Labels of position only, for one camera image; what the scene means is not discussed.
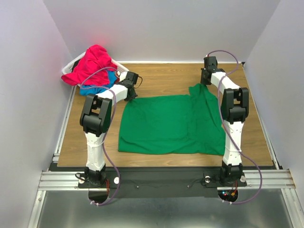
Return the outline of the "white plastic laundry basket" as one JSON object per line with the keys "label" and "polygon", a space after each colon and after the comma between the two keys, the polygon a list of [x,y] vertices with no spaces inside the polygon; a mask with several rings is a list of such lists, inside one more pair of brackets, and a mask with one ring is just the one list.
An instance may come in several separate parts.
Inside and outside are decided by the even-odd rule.
{"label": "white plastic laundry basket", "polygon": [[[71,62],[69,62],[63,69],[62,69],[62,74],[68,74],[71,73],[74,69],[75,66],[75,62],[79,61],[83,56],[85,55],[85,52],[83,52],[82,54],[80,54],[79,56],[77,56],[75,59],[73,59]],[[125,66],[123,66],[122,64],[120,64],[119,62],[115,61],[114,59],[111,60],[111,62],[113,64],[115,64],[117,66],[118,71],[121,72],[125,72],[125,71],[129,71],[128,68],[126,68]]]}

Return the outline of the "blue t shirt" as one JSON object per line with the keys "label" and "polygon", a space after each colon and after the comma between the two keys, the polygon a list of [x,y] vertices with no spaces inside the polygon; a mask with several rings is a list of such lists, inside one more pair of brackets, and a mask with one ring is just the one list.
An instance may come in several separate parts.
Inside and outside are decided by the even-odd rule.
{"label": "blue t shirt", "polygon": [[106,91],[107,89],[110,89],[116,82],[117,77],[115,72],[110,71],[110,70],[106,70],[106,74],[108,76],[109,79],[109,83],[106,85],[83,85],[82,87],[80,87],[80,95],[82,96],[87,96],[88,94],[99,94],[102,93],[104,91]]}

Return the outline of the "aluminium frame rail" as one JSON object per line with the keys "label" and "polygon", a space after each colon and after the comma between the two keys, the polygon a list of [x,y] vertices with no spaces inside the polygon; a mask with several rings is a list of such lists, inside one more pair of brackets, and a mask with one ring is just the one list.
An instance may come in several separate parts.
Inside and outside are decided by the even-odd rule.
{"label": "aluminium frame rail", "polygon": [[303,211],[290,171],[277,165],[257,172],[245,168],[247,185],[234,204],[216,198],[114,198],[105,206],[89,202],[78,188],[78,168],[55,162],[41,174],[31,228],[301,228]]}

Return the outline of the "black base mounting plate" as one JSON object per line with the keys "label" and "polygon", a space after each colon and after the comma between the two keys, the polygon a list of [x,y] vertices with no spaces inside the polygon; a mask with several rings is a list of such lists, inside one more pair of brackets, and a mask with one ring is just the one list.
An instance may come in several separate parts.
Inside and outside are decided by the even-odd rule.
{"label": "black base mounting plate", "polygon": [[144,167],[119,168],[120,175],[108,167],[101,179],[90,181],[83,173],[77,173],[78,188],[88,190],[89,198],[104,202],[108,197],[131,198],[216,198],[219,189],[247,185],[245,175],[221,178],[219,167]]}

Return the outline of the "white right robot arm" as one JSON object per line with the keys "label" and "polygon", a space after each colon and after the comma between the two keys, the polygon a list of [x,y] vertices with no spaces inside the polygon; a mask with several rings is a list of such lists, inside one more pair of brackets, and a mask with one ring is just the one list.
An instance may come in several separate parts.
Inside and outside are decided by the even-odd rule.
{"label": "white right robot arm", "polygon": [[218,179],[221,184],[230,185],[243,175],[241,137],[244,122],[249,114],[249,90],[235,84],[222,68],[218,68],[216,57],[209,55],[204,57],[201,83],[216,86],[217,96],[222,97],[218,106],[226,136]]}

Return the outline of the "green t shirt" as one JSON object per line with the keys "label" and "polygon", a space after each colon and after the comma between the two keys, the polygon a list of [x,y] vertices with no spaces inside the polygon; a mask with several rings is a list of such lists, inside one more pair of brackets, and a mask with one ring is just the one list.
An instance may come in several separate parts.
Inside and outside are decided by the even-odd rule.
{"label": "green t shirt", "polygon": [[224,155],[225,132],[218,99],[205,85],[187,95],[136,98],[124,108],[119,152]]}

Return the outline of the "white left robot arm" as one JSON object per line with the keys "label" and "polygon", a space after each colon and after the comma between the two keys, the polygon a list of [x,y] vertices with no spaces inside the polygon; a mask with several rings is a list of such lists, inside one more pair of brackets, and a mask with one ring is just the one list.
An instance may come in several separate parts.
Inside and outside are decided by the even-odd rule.
{"label": "white left robot arm", "polygon": [[87,162],[84,173],[77,174],[80,188],[101,188],[108,184],[105,173],[105,136],[119,101],[130,101],[137,97],[135,85],[140,76],[125,71],[118,83],[96,95],[86,96],[80,116],[80,125],[86,136]]}

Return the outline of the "red t shirt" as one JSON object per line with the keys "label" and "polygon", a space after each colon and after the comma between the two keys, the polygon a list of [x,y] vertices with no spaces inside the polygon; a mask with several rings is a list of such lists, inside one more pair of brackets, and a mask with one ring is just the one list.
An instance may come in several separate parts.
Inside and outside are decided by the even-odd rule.
{"label": "red t shirt", "polygon": [[62,75],[61,79],[71,85],[105,86],[117,81],[117,66],[107,50],[100,45],[89,47],[71,73]]}

